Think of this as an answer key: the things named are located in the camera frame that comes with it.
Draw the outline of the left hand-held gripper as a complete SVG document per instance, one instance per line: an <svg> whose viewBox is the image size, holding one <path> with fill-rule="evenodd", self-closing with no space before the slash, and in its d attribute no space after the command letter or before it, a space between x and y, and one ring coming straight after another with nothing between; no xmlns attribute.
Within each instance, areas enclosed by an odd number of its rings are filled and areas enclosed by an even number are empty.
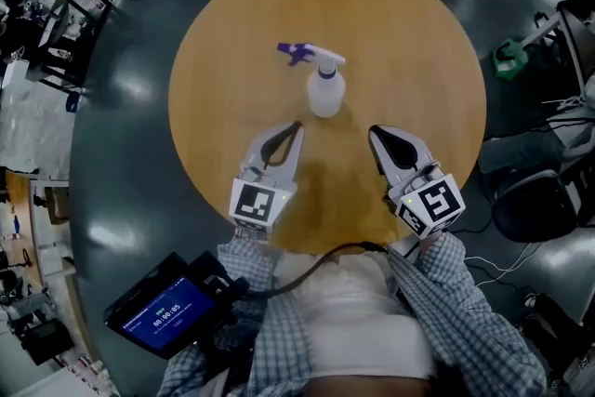
<svg viewBox="0 0 595 397"><path fill-rule="evenodd" d="M248 237L268 242L296 195L293 180L304 134L303 124L294 121L271 127L250 142L232 182L229 206L231 222Z"/></svg>

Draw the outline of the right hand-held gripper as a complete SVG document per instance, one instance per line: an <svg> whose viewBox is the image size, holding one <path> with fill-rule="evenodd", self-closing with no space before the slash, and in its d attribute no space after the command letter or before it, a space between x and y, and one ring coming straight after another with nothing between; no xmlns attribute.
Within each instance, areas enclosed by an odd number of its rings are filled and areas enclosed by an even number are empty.
<svg viewBox="0 0 595 397"><path fill-rule="evenodd" d="M422 139L396 126L375 125L368 129L368 144L390 185L394 215L420 240L446 229L466 210L453 175L433 161Z"/></svg>

